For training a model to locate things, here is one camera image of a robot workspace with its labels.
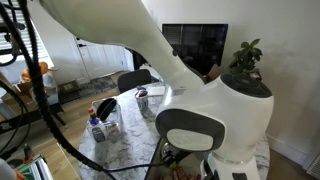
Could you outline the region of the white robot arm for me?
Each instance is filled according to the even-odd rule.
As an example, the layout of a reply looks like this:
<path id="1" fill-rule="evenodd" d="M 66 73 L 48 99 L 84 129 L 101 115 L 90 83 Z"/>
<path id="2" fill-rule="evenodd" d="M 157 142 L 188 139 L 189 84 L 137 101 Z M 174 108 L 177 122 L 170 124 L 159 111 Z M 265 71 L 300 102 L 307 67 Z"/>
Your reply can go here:
<path id="1" fill-rule="evenodd" d="M 261 81 L 224 72 L 206 83 L 174 53 L 141 0 L 38 0 L 76 37 L 141 54 L 166 84 L 155 118 L 170 145 L 205 152 L 219 180 L 260 180 L 256 146 L 271 119 L 274 97 Z"/>

